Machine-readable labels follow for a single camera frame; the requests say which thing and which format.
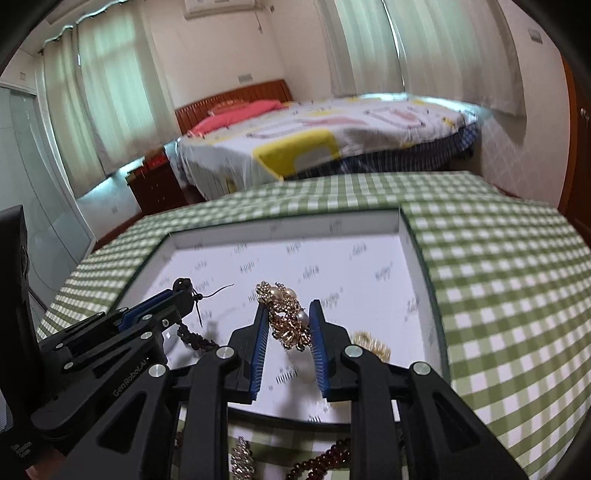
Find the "dark green jewelry tray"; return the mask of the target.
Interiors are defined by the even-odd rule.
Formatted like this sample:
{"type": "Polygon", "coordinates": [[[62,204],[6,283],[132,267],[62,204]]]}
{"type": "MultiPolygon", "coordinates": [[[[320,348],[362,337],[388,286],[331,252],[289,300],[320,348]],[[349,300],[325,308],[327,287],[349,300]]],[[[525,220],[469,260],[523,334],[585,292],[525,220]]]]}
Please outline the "dark green jewelry tray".
{"type": "Polygon", "coordinates": [[[301,306],[318,301],[327,321],[379,342],[392,364],[424,361],[450,374],[435,288],[410,216],[399,207],[170,233],[117,303],[135,306],[179,278],[202,296],[186,325],[218,344],[252,323],[259,283],[281,283],[301,306]]]}

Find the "frosted glass wardrobe door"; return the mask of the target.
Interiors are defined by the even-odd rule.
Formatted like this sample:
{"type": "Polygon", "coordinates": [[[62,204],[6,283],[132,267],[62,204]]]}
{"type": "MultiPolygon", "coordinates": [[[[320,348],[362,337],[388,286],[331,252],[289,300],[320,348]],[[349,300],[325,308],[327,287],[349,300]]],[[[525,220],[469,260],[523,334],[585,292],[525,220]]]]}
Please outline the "frosted glass wardrobe door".
{"type": "Polygon", "coordinates": [[[33,308],[48,309],[94,238],[50,158],[31,94],[1,88],[1,208],[24,209],[33,308]]]}

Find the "green checkered tablecloth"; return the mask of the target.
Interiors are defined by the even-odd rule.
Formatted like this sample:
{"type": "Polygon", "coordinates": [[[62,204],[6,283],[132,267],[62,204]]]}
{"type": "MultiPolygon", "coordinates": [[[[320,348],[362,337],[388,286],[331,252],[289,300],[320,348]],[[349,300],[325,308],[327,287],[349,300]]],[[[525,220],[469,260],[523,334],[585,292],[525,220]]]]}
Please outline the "green checkered tablecloth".
{"type": "Polygon", "coordinates": [[[37,337],[111,308],[180,228],[381,207],[400,207],[418,240],[454,389],[531,478],[549,478],[590,408],[590,250],[556,209],[468,172],[273,183],[148,216],[81,262],[37,337]]]}

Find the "silver rhinestone brooch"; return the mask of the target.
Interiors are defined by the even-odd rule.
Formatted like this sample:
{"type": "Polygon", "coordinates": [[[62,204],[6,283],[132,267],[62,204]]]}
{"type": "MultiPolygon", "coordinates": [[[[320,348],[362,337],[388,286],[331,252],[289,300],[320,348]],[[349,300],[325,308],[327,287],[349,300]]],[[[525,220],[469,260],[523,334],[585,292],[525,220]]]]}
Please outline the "silver rhinestone brooch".
{"type": "Polygon", "coordinates": [[[230,473],[235,480],[252,480],[256,473],[249,442],[243,437],[238,437],[231,449],[230,473]]]}

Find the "white curtain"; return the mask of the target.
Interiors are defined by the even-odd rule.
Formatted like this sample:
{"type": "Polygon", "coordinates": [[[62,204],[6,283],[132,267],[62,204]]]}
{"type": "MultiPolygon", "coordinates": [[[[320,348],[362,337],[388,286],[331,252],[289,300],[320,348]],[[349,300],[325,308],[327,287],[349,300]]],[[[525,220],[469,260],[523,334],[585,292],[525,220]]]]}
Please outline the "white curtain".
{"type": "Polygon", "coordinates": [[[319,1],[335,97],[407,93],[526,114],[496,1],[319,1]]]}
{"type": "Polygon", "coordinates": [[[178,137],[144,2],[114,1],[65,26],[41,58],[41,90],[75,197],[178,137]]]}

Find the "right white curtain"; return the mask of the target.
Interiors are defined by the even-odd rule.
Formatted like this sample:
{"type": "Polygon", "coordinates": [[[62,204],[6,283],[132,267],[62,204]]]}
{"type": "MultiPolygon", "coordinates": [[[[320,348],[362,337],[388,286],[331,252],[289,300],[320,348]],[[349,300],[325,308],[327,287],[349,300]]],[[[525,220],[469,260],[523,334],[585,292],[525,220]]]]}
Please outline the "right white curtain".
{"type": "Polygon", "coordinates": [[[319,1],[335,97],[407,93],[526,114],[496,1],[319,1]]]}

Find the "dark wooden nightstand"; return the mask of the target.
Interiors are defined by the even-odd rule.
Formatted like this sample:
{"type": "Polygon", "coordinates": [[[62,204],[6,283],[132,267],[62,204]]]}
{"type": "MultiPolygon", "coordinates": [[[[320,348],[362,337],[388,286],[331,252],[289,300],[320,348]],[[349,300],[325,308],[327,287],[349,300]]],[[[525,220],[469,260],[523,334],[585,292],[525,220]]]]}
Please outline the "dark wooden nightstand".
{"type": "Polygon", "coordinates": [[[141,164],[126,176],[144,215],[153,215],[187,205],[163,147],[146,154],[141,164]]]}

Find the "left white curtain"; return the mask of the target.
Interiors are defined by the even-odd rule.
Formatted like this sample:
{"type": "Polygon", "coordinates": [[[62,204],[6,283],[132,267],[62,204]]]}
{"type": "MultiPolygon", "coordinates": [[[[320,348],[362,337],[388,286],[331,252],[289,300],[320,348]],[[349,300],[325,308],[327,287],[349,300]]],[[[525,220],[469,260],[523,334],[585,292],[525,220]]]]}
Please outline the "left white curtain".
{"type": "Polygon", "coordinates": [[[114,1],[65,26],[41,58],[41,90],[75,197],[178,137],[144,2],[114,1]]]}

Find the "white air conditioner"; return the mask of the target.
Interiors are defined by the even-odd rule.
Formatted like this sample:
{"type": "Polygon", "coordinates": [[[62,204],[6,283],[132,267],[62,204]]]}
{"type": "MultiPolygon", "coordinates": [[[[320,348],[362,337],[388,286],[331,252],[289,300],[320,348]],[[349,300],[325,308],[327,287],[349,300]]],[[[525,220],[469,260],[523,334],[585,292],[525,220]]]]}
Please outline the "white air conditioner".
{"type": "Polygon", "coordinates": [[[184,0],[184,18],[235,13],[256,9],[256,0],[184,0]]]}

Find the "brown wooden door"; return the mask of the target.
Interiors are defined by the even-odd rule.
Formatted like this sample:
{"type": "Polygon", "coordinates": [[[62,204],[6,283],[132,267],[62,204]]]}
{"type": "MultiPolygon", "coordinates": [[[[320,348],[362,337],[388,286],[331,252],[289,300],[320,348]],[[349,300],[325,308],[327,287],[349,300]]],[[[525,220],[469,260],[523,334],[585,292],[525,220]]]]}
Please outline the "brown wooden door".
{"type": "Polygon", "coordinates": [[[583,237],[585,243],[590,245],[590,95],[565,57],[562,57],[562,61],[568,91],[570,140],[558,210],[583,237]]]}

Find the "red wooden headboard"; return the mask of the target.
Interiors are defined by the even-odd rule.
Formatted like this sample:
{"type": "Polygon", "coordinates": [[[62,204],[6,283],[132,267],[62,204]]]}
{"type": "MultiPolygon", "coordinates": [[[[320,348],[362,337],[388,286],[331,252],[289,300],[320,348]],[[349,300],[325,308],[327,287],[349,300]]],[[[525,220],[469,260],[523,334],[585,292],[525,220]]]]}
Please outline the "red wooden headboard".
{"type": "Polygon", "coordinates": [[[247,85],[235,90],[205,97],[189,103],[175,110],[176,120],[179,126],[180,134],[184,135],[188,130],[197,125],[200,121],[207,118],[211,109],[228,101],[252,102],[256,100],[280,100],[281,102],[290,102],[293,100],[290,87],[283,79],[271,80],[263,83],[247,85]]]}

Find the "pink pillow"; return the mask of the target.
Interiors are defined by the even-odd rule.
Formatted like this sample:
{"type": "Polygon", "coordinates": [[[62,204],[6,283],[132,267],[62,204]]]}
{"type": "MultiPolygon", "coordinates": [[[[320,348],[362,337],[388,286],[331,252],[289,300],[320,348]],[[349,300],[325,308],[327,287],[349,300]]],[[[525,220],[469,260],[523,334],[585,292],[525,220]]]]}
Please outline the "pink pillow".
{"type": "Polygon", "coordinates": [[[232,125],[263,114],[284,109],[287,109],[287,104],[278,100],[257,100],[240,104],[238,107],[224,107],[189,129],[187,135],[189,137],[204,138],[204,136],[216,130],[229,128],[232,125]]]}

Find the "bed with patterned quilt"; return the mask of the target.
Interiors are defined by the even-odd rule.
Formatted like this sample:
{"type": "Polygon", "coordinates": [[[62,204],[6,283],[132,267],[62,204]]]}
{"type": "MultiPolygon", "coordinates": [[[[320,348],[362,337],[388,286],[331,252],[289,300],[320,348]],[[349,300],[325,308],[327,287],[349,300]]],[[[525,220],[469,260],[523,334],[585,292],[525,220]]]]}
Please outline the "bed with patterned quilt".
{"type": "Polygon", "coordinates": [[[454,102],[373,94],[290,102],[200,137],[172,158],[207,200],[273,182],[348,173],[436,171],[471,151],[476,114],[454,102]]]}

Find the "wall light switch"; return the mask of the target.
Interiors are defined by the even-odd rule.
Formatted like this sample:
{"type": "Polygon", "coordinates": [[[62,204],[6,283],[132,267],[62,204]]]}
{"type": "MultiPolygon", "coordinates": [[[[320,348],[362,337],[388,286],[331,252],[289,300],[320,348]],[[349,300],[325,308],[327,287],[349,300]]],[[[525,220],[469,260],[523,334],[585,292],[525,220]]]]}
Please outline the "wall light switch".
{"type": "Polygon", "coordinates": [[[533,42],[538,43],[538,44],[542,44],[543,43],[542,35],[541,35],[541,33],[538,30],[529,29],[528,30],[528,33],[529,33],[530,39],[533,42]]]}

